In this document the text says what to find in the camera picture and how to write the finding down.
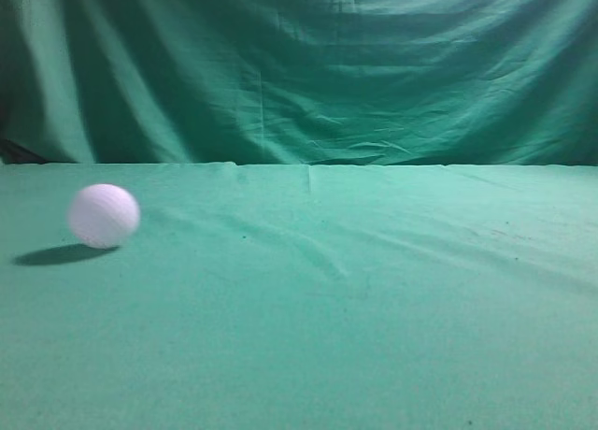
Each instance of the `foam ball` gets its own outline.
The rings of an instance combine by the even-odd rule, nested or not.
[[[95,184],[77,193],[68,210],[68,226],[91,248],[120,246],[140,220],[139,205],[126,190],[111,184]]]

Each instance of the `green cloth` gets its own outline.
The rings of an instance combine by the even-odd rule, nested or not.
[[[598,0],[0,1],[51,161],[598,163]]]
[[[6,165],[0,428],[595,430],[597,177]],[[95,182],[143,213],[91,258]]]

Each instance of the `green tablecloth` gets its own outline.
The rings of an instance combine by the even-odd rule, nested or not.
[[[139,232],[76,245],[77,189]],[[0,429],[598,425],[598,168],[5,165]]]

